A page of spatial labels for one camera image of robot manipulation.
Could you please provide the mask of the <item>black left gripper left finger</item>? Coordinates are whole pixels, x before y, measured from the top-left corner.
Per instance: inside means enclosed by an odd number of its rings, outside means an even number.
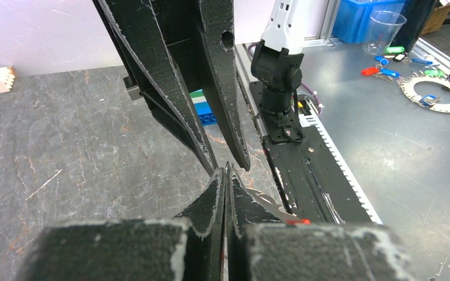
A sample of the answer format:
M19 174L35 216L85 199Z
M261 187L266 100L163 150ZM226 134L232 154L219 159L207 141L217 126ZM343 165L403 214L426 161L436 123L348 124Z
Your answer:
M69 220L46 227L17 280L222 280L225 171L171 218Z

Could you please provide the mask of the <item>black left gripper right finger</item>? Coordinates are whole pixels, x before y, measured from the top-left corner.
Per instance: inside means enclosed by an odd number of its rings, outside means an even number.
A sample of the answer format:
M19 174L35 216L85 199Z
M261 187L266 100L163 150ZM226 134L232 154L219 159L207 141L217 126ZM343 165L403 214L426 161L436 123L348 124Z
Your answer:
M374 223L288 223L225 166L230 280L414 280L401 239Z

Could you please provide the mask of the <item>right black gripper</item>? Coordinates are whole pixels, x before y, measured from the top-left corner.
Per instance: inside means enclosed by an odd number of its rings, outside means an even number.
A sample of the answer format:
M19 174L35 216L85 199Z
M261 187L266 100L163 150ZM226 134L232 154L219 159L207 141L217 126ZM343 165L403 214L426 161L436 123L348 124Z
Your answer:
M190 93L202 87L194 30L186 1L93 2L128 75L132 100L143 99L153 117L189 148L208 174L217 161ZM203 89L237 164L250 170L238 112L241 93L234 49L233 1L198 1L206 62Z

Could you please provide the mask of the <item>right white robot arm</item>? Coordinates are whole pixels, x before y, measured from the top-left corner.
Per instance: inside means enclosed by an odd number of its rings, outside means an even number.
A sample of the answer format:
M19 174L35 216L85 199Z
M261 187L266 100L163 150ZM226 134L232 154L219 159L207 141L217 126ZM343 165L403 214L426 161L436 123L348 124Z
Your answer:
M233 1L95 1L128 73L152 116L212 174L218 167L191 94L202 90L231 154L250 169L237 109ZM261 109L287 114L301 85L310 3L277 1L254 50L251 73L262 84Z

